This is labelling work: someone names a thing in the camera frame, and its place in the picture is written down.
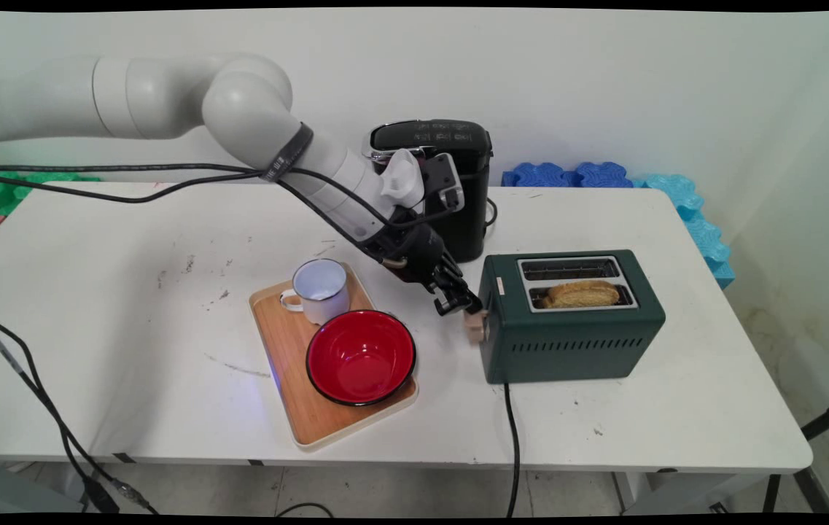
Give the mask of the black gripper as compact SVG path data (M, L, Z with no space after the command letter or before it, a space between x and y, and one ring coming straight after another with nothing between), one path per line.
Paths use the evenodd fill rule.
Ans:
M367 251L401 281L433 289L438 315L460 311L477 314L483 309L481 299L465 282L461 269L430 224L407 229L384 227L367 240Z

